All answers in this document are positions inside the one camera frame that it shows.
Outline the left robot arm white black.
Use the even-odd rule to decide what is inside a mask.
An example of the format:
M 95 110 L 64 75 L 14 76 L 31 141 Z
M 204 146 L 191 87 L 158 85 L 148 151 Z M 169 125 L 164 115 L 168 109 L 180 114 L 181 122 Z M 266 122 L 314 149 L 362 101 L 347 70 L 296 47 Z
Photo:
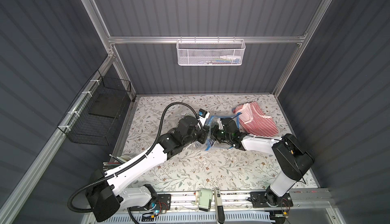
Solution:
M 109 171 L 97 170 L 90 177 L 85 196 L 90 205 L 87 212 L 94 214 L 97 222 L 103 222 L 121 208 L 143 207 L 153 209 L 157 193 L 151 184 L 135 190 L 126 190 L 128 185 L 152 168 L 181 153 L 194 142 L 204 144 L 209 127 L 205 120 L 185 116 L 176 127 L 159 134 L 152 146 L 130 161 Z

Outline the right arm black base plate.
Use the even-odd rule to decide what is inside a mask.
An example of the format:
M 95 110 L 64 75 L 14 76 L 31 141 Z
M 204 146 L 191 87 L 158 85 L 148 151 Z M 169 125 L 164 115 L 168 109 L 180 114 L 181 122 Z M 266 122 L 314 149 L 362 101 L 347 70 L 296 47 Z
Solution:
M 249 193 L 247 198 L 254 208 L 267 207 L 293 207 L 293 201 L 289 193 L 285 193 L 282 197 L 267 191 L 254 191 Z

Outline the clear vacuum bag blue zipper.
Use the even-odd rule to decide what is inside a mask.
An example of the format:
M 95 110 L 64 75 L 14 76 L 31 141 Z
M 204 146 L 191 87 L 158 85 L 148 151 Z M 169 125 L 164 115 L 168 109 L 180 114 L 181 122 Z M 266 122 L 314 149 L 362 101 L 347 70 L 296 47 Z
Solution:
M 172 128 L 168 133 L 162 134 L 161 131 L 165 115 L 175 105 L 185 106 L 193 114 L 184 116 L 179 120 L 176 127 Z M 239 130 L 233 117 L 221 119 L 222 126 L 220 127 L 219 123 L 208 119 L 206 117 L 207 114 L 208 112 L 203 109 L 196 112 L 193 107 L 183 102 L 169 104 L 164 109 L 160 118 L 156 139 L 146 154 L 149 155 L 157 146 L 160 146 L 162 148 L 161 151 L 170 158 L 181 153 L 185 147 L 196 142 L 201 145 L 217 142 L 227 144 L 234 149 L 244 150 L 242 141 L 247 134 Z

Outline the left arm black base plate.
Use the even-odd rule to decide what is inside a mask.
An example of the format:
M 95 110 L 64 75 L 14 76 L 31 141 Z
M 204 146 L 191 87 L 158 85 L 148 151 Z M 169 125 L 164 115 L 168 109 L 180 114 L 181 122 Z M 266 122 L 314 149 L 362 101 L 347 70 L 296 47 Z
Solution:
M 158 194 L 157 198 L 151 200 L 150 204 L 148 203 L 143 207 L 131 207 L 131 211 L 152 211 L 152 210 L 170 210 L 172 202 L 171 194 Z

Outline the green striped garment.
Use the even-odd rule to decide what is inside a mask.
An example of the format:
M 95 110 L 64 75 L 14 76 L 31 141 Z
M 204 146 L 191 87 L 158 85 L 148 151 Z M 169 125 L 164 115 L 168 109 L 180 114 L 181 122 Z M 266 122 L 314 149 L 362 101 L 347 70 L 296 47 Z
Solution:
M 198 140 L 194 143 L 196 149 L 209 151 L 218 145 L 218 137 L 222 135 L 222 123 L 220 118 L 213 119 L 207 122 L 198 137 Z

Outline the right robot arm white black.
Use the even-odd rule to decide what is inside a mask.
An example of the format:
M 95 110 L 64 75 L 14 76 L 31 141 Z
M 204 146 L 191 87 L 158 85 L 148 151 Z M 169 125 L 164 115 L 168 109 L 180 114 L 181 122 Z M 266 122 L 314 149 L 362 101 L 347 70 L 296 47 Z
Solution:
M 296 182 L 304 179 L 304 175 L 314 164 L 314 158 L 293 134 L 285 134 L 279 138 L 251 135 L 240 131 L 237 123 L 230 117 L 211 119 L 208 127 L 213 144 L 218 142 L 237 150 L 256 151 L 276 157 L 281 171 L 262 197 L 270 207 L 281 205 L 287 198 L 288 191 Z

